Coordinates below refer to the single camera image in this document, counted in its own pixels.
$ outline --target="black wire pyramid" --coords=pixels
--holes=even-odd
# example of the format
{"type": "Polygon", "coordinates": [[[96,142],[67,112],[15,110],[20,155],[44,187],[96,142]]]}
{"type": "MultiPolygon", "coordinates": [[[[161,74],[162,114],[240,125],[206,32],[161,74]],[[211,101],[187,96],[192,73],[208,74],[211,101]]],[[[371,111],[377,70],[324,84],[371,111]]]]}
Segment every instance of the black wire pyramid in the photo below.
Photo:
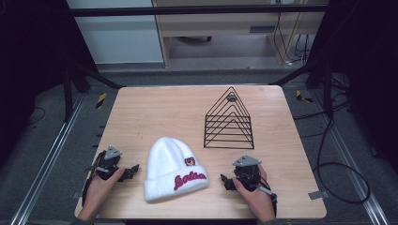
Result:
{"type": "Polygon", "coordinates": [[[254,149],[251,117],[232,86],[206,114],[204,147],[254,149]]]}

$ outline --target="white cabinet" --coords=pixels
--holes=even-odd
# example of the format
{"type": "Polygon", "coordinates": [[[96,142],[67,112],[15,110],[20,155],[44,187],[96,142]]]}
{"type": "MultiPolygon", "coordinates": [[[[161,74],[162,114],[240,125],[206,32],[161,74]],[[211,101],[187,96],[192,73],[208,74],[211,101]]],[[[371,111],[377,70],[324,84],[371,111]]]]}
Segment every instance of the white cabinet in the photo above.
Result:
{"type": "MultiPolygon", "coordinates": [[[[68,0],[70,8],[152,7],[151,0],[68,0]]],[[[154,16],[76,17],[97,65],[163,64],[154,16]]]]}
{"type": "MultiPolygon", "coordinates": [[[[155,7],[270,5],[274,0],[152,0],[155,7]]],[[[284,0],[283,4],[324,4],[329,0],[284,0]]],[[[267,35],[281,64],[295,35],[316,34],[324,12],[220,13],[157,16],[164,61],[167,65],[172,37],[267,35]]]]}

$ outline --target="metal frame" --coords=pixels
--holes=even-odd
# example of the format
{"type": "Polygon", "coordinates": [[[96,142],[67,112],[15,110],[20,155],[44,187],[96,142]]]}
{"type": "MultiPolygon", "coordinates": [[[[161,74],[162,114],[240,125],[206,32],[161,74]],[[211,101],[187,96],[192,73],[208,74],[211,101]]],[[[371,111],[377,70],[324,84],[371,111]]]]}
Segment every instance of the metal frame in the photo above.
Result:
{"type": "Polygon", "coordinates": [[[234,87],[229,87],[207,112],[204,137],[206,148],[254,149],[251,117],[234,87]]]}
{"type": "Polygon", "coordinates": [[[69,10],[47,9],[45,14],[73,17],[143,16],[177,14],[219,14],[219,13],[269,13],[269,12],[317,12],[342,8],[344,5],[291,4],[291,5],[241,5],[241,6],[195,6],[195,7],[116,7],[116,8],[73,8],[69,10]]]}

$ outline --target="black cable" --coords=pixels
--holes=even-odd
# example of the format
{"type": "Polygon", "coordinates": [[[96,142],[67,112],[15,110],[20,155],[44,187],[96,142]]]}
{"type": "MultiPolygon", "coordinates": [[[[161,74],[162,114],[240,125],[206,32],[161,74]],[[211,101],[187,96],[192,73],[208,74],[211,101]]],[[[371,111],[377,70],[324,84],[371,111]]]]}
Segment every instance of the black cable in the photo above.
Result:
{"type": "Polygon", "coordinates": [[[343,201],[343,202],[345,202],[345,203],[352,203],[352,204],[361,204],[361,203],[365,203],[366,201],[369,200],[369,198],[370,198],[370,196],[371,196],[371,189],[370,189],[370,186],[369,186],[368,181],[363,177],[362,174],[360,174],[360,173],[359,173],[358,171],[356,171],[354,168],[352,168],[352,167],[350,167],[350,166],[347,166],[347,165],[344,165],[343,163],[339,163],[339,162],[325,162],[325,163],[322,163],[322,164],[320,163],[320,158],[321,158],[321,153],[322,153],[322,147],[323,147],[323,144],[324,144],[324,142],[325,142],[325,138],[326,138],[326,135],[327,135],[327,133],[328,133],[328,130],[331,128],[331,126],[333,125],[333,123],[334,123],[334,120],[333,120],[333,119],[330,119],[329,122],[328,122],[327,128],[326,128],[326,130],[325,130],[325,132],[324,132],[324,135],[322,136],[322,141],[321,141],[321,144],[320,144],[320,146],[319,146],[318,156],[317,156],[317,159],[316,159],[316,166],[313,168],[313,172],[317,171],[317,175],[318,175],[318,178],[319,178],[320,183],[321,183],[322,186],[328,191],[328,193],[329,193],[331,196],[333,196],[334,198],[336,198],[336,199],[338,199],[338,200],[340,200],[340,201],[343,201]],[[334,193],[333,191],[331,191],[330,188],[328,188],[328,187],[325,185],[325,183],[324,183],[324,181],[323,181],[323,179],[322,179],[322,176],[321,176],[321,174],[320,174],[320,170],[319,170],[321,167],[329,166],[329,165],[338,165],[338,166],[345,167],[345,168],[349,169],[350,171],[354,172],[356,175],[358,175],[358,176],[363,180],[363,182],[365,183],[365,185],[366,185],[366,187],[367,187],[367,189],[368,189],[365,198],[363,198],[362,200],[359,200],[359,201],[352,201],[352,200],[345,199],[345,198],[343,198],[343,197],[337,195],[337,194],[334,193]]]}
{"type": "Polygon", "coordinates": [[[332,84],[333,84],[336,88],[338,88],[338,89],[340,89],[340,90],[347,91],[348,88],[349,88],[349,86],[348,86],[346,83],[341,82],[340,80],[336,79],[336,78],[333,77],[333,76],[331,77],[331,81],[332,81],[332,84]]]}
{"type": "MultiPolygon", "coordinates": [[[[338,105],[334,106],[332,109],[333,109],[334,112],[337,112],[337,111],[340,110],[340,108],[342,108],[346,104],[348,104],[348,101],[345,101],[345,102],[343,102],[341,104],[338,104],[338,105]]],[[[307,119],[307,118],[314,117],[314,116],[317,116],[317,115],[321,115],[321,114],[324,114],[324,113],[328,113],[328,111],[316,112],[316,113],[312,113],[312,114],[298,115],[298,116],[294,116],[293,119],[294,120],[307,119]]]]}
{"type": "Polygon", "coordinates": [[[298,35],[298,40],[296,41],[296,46],[295,46],[295,56],[299,57],[298,55],[298,45],[299,45],[299,40],[301,39],[301,35],[298,35]]]}
{"type": "Polygon", "coordinates": [[[331,36],[328,38],[326,43],[323,44],[322,48],[320,48],[320,50],[315,53],[316,57],[314,57],[313,60],[310,61],[310,65],[306,64],[304,67],[301,67],[301,68],[297,69],[296,71],[294,71],[294,72],[290,73],[289,75],[279,79],[278,81],[270,82],[269,85],[282,86],[282,85],[288,83],[289,81],[295,79],[297,76],[299,76],[299,75],[301,75],[301,74],[303,74],[305,72],[308,72],[309,70],[311,70],[311,68],[313,68],[317,64],[325,63],[325,58],[327,57],[327,55],[329,55],[329,52],[330,52],[330,49],[332,48],[331,46],[332,46],[333,42],[335,41],[335,39],[339,38],[339,36],[343,33],[345,24],[347,23],[347,21],[350,19],[350,17],[354,13],[354,11],[357,8],[359,2],[360,2],[360,0],[357,0],[355,6],[352,7],[352,9],[348,13],[348,15],[337,26],[337,28],[335,29],[335,32],[333,32],[331,34],[331,36]]]}
{"type": "Polygon", "coordinates": [[[320,136],[323,135],[324,133],[318,133],[318,134],[311,134],[311,135],[305,135],[305,136],[299,136],[301,139],[303,138],[312,138],[312,137],[316,137],[316,136],[320,136]]]}
{"type": "Polygon", "coordinates": [[[300,59],[292,59],[292,58],[289,57],[289,54],[287,53],[286,45],[284,44],[280,23],[281,23],[281,12],[278,12],[278,21],[276,23],[275,30],[274,30],[274,33],[273,33],[273,42],[274,42],[276,50],[278,51],[278,55],[281,58],[281,61],[283,62],[283,57],[282,57],[281,52],[279,51],[279,48],[278,48],[278,46],[276,44],[276,32],[277,32],[277,30],[279,30],[279,33],[280,33],[280,36],[281,36],[281,40],[282,40],[282,44],[283,44],[283,48],[284,48],[284,53],[286,54],[286,57],[288,59],[290,59],[290,63],[294,63],[296,61],[299,61],[300,59]]]}
{"type": "Polygon", "coordinates": [[[264,182],[266,182],[266,183],[264,184],[264,183],[261,182],[261,180],[260,180],[260,184],[261,184],[262,186],[265,186],[265,187],[271,189],[271,186],[268,184],[267,179],[265,179],[265,178],[262,177],[261,175],[260,175],[260,177],[261,177],[262,180],[264,180],[264,182]]]}
{"type": "Polygon", "coordinates": [[[39,119],[37,119],[37,120],[35,120],[35,121],[33,121],[33,122],[30,122],[30,123],[27,123],[27,125],[29,126],[29,125],[33,125],[33,124],[36,124],[38,121],[40,121],[43,117],[44,117],[44,115],[46,114],[46,111],[43,109],[43,108],[40,108],[40,107],[35,107],[35,110],[42,110],[43,111],[43,115],[39,118],[39,119]]]}
{"type": "Polygon", "coordinates": [[[307,64],[307,57],[308,57],[308,54],[307,54],[308,37],[309,37],[309,35],[307,35],[306,38],[305,38],[304,53],[303,53],[303,55],[302,55],[302,57],[301,57],[301,64],[302,64],[302,65],[307,64]]]}

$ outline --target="knit hat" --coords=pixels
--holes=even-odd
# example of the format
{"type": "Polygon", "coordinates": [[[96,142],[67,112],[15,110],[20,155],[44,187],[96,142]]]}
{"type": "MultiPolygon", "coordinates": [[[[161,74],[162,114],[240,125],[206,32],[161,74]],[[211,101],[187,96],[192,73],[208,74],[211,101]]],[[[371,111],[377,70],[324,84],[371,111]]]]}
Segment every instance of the knit hat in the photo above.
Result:
{"type": "Polygon", "coordinates": [[[154,202],[208,185],[207,173],[184,142],[163,137],[149,152],[145,200],[154,202]]]}

